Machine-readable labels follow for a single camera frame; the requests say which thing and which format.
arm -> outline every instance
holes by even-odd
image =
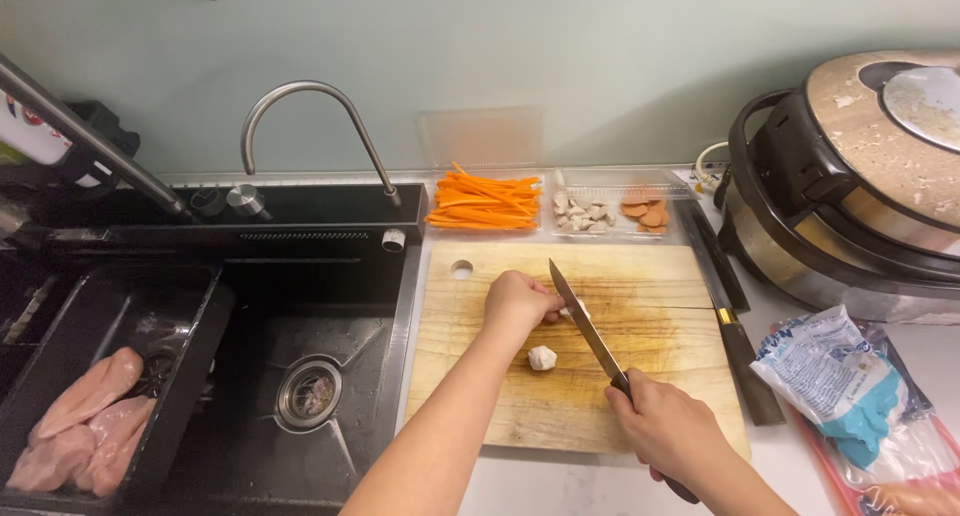
[[[473,343],[366,473],[342,516],[457,513],[507,367],[530,330],[544,318],[556,321],[564,306],[516,271],[489,290]]]
[[[669,383],[627,371],[633,402],[614,387],[606,398],[641,463],[676,478],[716,516],[797,516],[730,446],[714,412]]]

hand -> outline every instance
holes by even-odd
[[[516,270],[501,274],[486,292],[484,329],[530,335],[541,321],[553,322],[564,306],[564,299],[554,295],[533,277]]]
[[[694,488],[742,461],[724,437],[714,412],[676,386],[657,382],[636,368],[627,370],[633,402],[608,386],[604,394],[641,463],[654,480],[663,474]]]

cutting board hole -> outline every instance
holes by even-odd
[[[450,267],[450,274],[453,275],[454,279],[467,279],[474,273],[473,266],[469,261],[461,259]]]

raw chicken breast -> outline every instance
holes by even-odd
[[[30,446],[102,411],[133,387],[142,371],[143,360],[129,347],[94,364],[50,405],[30,432]]]
[[[142,396],[131,399],[138,400],[138,403],[129,404],[135,405],[136,407],[116,420],[115,423],[110,426],[109,430],[106,431],[102,443],[97,446],[97,449],[93,452],[93,457],[90,458],[90,464],[86,468],[87,470],[77,475],[77,487],[83,490],[93,490],[94,493],[96,493],[98,489],[105,489],[103,487],[98,488],[98,482],[102,481],[98,477],[104,475],[105,471],[119,459],[120,452],[126,446],[127,441],[130,440],[131,436],[136,434],[141,425],[147,422],[147,419],[150,418],[150,413],[154,411],[153,406],[157,403],[156,399],[146,399]],[[124,399],[116,405],[112,405],[110,408],[114,408],[124,401],[127,400]]]
[[[144,422],[140,424],[140,427],[130,436],[129,439],[126,439],[123,447],[120,448],[120,451],[117,452],[117,457],[114,461],[107,465],[106,467],[100,467],[95,469],[93,472],[93,493],[97,494],[99,497],[106,497],[112,494],[117,489],[117,486],[120,485],[120,480],[123,480],[124,474],[127,472],[127,467],[130,466],[130,460],[134,457],[134,450],[137,448],[137,444],[140,442],[140,436],[143,435],[143,429],[147,427],[147,423]]]
[[[100,411],[86,424],[93,430],[93,435],[97,438],[97,447],[104,442],[104,438],[114,429],[114,426],[128,416],[136,412],[140,407],[147,404],[146,396],[137,396],[136,398],[121,399]]]
[[[25,492],[49,492],[83,470],[93,454],[93,430],[74,424],[34,448],[24,448],[6,486]]]

wall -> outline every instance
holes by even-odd
[[[429,166],[418,110],[528,104],[549,163],[690,161],[825,59],[958,35],[956,0],[0,0],[0,50],[105,102],[163,173],[241,171],[244,117],[295,79],[346,92],[388,168]],[[369,167],[319,94],[256,140],[260,171]]]

